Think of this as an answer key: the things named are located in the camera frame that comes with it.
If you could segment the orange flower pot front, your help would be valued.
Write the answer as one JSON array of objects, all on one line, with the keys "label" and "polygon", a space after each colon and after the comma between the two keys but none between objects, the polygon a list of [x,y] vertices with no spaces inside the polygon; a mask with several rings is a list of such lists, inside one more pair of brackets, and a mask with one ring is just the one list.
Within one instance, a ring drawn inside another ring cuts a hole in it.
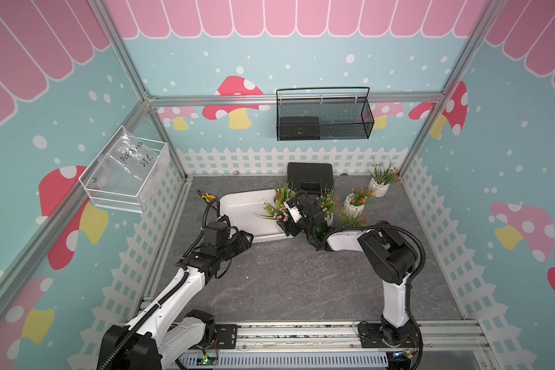
[{"label": "orange flower pot front", "polygon": [[282,206],[287,200],[290,200],[295,197],[297,191],[291,188],[291,185],[285,183],[280,187],[276,187],[274,189],[274,198],[273,202],[277,206]]}]

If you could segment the orange flower pot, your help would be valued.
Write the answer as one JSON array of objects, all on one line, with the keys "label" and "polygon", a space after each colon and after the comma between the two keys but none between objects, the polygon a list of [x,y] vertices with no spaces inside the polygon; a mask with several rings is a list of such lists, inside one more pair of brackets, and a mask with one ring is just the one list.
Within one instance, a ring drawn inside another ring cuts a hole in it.
[{"label": "orange flower pot", "polygon": [[361,214],[350,215],[345,213],[339,214],[343,228],[362,228],[366,225],[366,221]]},{"label": "orange flower pot", "polygon": [[291,185],[285,183],[280,187],[276,187],[274,189],[274,198],[273,202],[277,206],[282,206],[287,200],[290,200],[295,197],[297,191],[291,188]]}]

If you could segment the pink flower pot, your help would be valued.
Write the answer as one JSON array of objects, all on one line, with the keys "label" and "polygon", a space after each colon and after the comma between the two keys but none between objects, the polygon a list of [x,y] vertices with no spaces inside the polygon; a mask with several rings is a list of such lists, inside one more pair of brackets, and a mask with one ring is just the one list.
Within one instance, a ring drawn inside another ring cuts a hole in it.
[{"label": "pink flower pot", "polygon": [[319,208],[329,227],[333,225],[334,213],[337,209],[337,200],[335,199],[335,189],[325,188],[318,197]]},{"label": "pink flower pot", "polygon": [[264,213],[257,216],[265,220],[274,221],[285,234],[291,234],[290,222],[292,221],[292,216],[283,203],[273,204],[264,202]]}]

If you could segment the white plastic storage box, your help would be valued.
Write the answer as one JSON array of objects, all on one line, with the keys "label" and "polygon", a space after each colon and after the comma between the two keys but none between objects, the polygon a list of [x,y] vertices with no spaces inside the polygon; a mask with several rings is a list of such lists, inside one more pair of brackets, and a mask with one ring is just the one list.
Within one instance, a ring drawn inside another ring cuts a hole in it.
[{"label": "white plastic storage box", "polygon": [[220,213],[229,217],[233,226],[254,235],[253,243],[287,239],[274,220],[265,219],[265,204],[272,201],[274,189],[227,194],[220,199]]}]

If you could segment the pink flower pot front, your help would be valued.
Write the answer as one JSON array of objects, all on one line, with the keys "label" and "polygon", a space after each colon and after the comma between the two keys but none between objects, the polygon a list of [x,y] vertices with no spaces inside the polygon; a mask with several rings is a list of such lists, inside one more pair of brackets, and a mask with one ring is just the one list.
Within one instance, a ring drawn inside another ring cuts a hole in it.
[{"label": "pink flower pot front", "polygon": [[264,213],[257,216],[265,220],[274,221],[285,234],[291,234],[290,222],[292,221],[292,216],[283,203],[273,204],[264,202]]}]

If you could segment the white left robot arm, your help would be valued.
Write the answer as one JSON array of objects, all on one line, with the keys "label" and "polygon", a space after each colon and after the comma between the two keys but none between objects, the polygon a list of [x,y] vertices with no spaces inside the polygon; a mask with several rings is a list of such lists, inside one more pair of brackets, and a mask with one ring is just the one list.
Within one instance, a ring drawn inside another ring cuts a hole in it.
[{"label": "white left robot arm", "polygon": [[99,369],[165,369],[189,348],[206,348],[216,341],[211,314],[195,310],[181,323],[174,321],[210,280],[224,276],[222,263],[249,249],[254,237],[231,225],[220,213],[219,199],[208,202],[204,212],[210,211],[216,212],[216,220],[202,222],[200,234],[177,262],[171,283],[126,325],[113,325],[104,334]]}]

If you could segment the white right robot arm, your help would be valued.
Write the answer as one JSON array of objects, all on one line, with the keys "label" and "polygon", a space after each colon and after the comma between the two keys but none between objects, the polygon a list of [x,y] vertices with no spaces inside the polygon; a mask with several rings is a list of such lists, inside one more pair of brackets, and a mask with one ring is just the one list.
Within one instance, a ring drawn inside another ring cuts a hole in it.
[{"label": "white right robot arm", "polygon": [[367,258],[382,281],[384,308],[378,322],[361,321],[357,330],[362,348],[391,349],[390,369],[416,369],[422,362],[424,340],[411,310],[413,279],[425,265],[426,252],[409,231],[385,220],[365,226],[330,228],[317,200],[298,191],[285,200],[277,223],[288,236],[304,234],[316,251],[357,251]]}]

